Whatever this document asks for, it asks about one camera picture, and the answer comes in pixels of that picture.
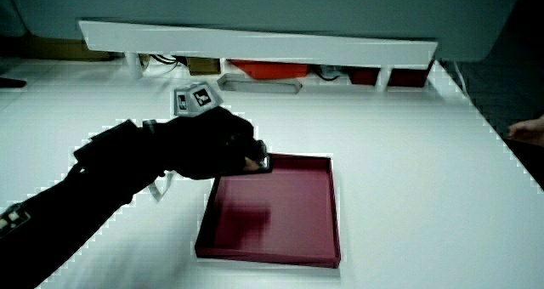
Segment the person's right hand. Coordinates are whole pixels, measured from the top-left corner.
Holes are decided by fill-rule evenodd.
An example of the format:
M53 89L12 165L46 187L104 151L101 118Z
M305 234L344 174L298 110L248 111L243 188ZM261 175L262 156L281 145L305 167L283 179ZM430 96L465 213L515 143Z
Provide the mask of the person's right hand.
M266 144L255 127L222 106L207 82L173 90L174 118L165 124L167 169L190 179L269 173Z

